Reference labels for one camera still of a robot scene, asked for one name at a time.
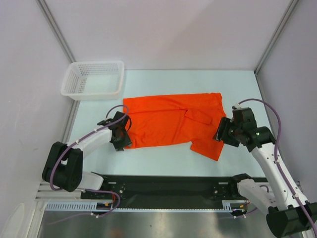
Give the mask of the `orange t shirt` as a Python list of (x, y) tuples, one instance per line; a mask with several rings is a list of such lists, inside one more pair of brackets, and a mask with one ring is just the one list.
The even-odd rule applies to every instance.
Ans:
[(219, 160), (223, 143), (213, 137), (226, 116), (220, 93), (124, 98), (123, 103), (132, 120), (132, 149), (191, 142), (192, 151)]

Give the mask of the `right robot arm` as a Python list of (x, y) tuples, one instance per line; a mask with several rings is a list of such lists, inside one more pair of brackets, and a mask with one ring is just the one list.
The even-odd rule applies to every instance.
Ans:
[(233, 177), (229, 195), (253, 202), (277, 238), (310, 229), (316, 232), (317, 204), (311, 203), (292, 179), (270, 129), (257, 125), (251, 108), (233, 107), (232, 113), (231, 119), (221, 119), (214, 138), (226, 145), (245, 146), (263, 170), (272, 193), (264, 191), (249, 175), (240, 174)]

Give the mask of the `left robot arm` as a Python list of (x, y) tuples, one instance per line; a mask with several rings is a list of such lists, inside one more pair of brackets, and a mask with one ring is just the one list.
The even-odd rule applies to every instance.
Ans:
[(51, 190), (73, 192), (77, 189), (91, 190), (97, 198), (105, 198), (109, 186), (105, 177), (83, 169), (84, 159), (99, 147), (112, 144), (116, 151), (132, 145), (128, 130), (131, 118), (116, 112), (114, 118), (105, 119), (82, 138), (68, 143), (56, 142), (51, 146), (45, 163), (42, 179), (50, 184)]

